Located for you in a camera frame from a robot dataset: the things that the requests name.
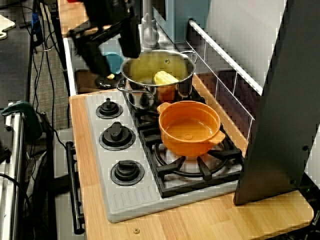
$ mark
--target green clamp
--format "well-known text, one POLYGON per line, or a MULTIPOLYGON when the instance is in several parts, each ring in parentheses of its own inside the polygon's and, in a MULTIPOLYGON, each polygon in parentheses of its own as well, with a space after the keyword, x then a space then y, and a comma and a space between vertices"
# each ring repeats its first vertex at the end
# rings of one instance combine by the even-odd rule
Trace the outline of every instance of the green clamp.
POLYGON ((35 141, 41 137, 43 131, 39 119, 37 117, 36 111, 33 106, 28 101, 18 101, 7 108, 0 111, 2 116, 7 117, 14 113, 23 113, 24 121, 28 125, 28 130, 26 132, 27 141, 35 141))

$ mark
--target burner grate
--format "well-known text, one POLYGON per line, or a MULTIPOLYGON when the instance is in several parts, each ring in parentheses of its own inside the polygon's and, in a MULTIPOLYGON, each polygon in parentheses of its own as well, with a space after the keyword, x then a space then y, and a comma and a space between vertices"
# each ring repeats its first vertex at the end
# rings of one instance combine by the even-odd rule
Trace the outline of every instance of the burner grate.
POLYGON ((158 186, 160 195, 162 198, 168 198, 176 196, 179 194, 185 194, 191 191, 200 190, 207 187, 217 186, 220 184, 232 182, 239 179, 240 170, 213 176, 214 173, 220 171, 229 161, 234 161, 237 164, 243 165, 243 157, 240 149, 232 143, 228 135, 224 140, 225 151, 210 150, 208 154, 214 156, 215 158, 221 160, 221 162, 213 169, 209 169, 204 161, 197 157, 197 164, 199 166, 200 172, 185 172, 181 171, 180 168, 184 163, 186 157, 181 156, 174 162, 167 164, 160 156, 159 145, 162 144, 160 137, 160 130, 158 128, 145 129, 140 131, 140 140, 143 143, 144 151, 147 154, 147 159, 153 176, 155 178, 156 184, 158 186), (165 176, 175 174, 186 178, 202 178, 201 180, 196 180, 190 183, 185 183, 179 186, 166 187, 165 176))
MULTIPOLYGON (((132 115, 134 124, 139 132, 139 138, 142 142, 144 152, 152 170, 155 182, 162 198, 168 198, 179 194, 186 194, 195 190, 204 189, 207 187, 218 186, 224 183, 233 182, 239 179, 241 170, 220 174, 224 167, 228 164, 241 165, 243 167, 243 157, 240 149, 236 148, 229 136, 221 126, 220 130, 225 134, 223 141, 223 150, 209 150, 208 155, 220 160, 220 163, 210 169, 201 157, 196 158, 196 163, 199 167, 199 172, 182 171, 186 157, 181 156, 174 162, 167 164, 160 155, 159 146, 162 144, 160 129, 158 125, 158 114, 155 112, 137 109, 131 105, 127 98, 127 94, 123 93, 129 111, 132 115), (183 182, 175 186, 168 186, 167 176, 176 176, 192 181, 183 182)), ((201 103, 206 103, 193 88, 190 98, 201 103)))

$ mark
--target silver pot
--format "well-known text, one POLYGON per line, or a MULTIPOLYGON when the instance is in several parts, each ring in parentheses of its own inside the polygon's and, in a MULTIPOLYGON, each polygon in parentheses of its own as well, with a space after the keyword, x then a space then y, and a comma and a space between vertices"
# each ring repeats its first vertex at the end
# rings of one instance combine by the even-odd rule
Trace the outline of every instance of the silver pot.
POLYGON ((122 63, 121 73, 124 79, 116 88, 127 94, 129 102, 134 107, 156 113, 160 104, 178 102, 190 96, 197 58, 194 51, 141 52, 138 58, 129 58, 122 63), (186 54, 193 54, 194 61, 186 54), (156 85, 154 77, 159 71, 173 75, 179 82, 156 85))

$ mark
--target toy stove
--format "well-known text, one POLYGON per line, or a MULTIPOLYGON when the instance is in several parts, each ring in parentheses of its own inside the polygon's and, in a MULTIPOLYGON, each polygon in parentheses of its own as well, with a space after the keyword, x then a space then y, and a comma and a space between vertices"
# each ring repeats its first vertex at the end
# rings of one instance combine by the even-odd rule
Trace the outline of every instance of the toy stove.
MULTIPOLYGON (((195 89, 188 100, 205 102, 195 89)), ((196 157, 176 155, 161 141, 156 113, 133 107, 126 93, 85 99, 107 218, 112 223, 234 192, 242 152, 226 132, 196 157)))

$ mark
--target orange pot handle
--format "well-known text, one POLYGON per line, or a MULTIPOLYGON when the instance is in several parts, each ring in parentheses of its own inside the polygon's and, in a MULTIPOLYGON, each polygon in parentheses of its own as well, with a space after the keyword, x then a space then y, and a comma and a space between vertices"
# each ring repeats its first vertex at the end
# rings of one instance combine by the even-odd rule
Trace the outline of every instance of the orange pot handle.
POLYGON ((159 113, 159 114, 161 114, 167 107, 169 107, 171 105, 171 103, 169 103, 169 102, 164 102, 164 103, 162 103, 160 106, 158 106, 157 108, 156 108, 156 110, 157 110, 157 112, 159 113))
POLYGON ((214 135, 213 138, 209 140, 209 143, 218 145, 225 139, 225 137, 226 135, 222 131, 218 131, 216 135, 214 135))

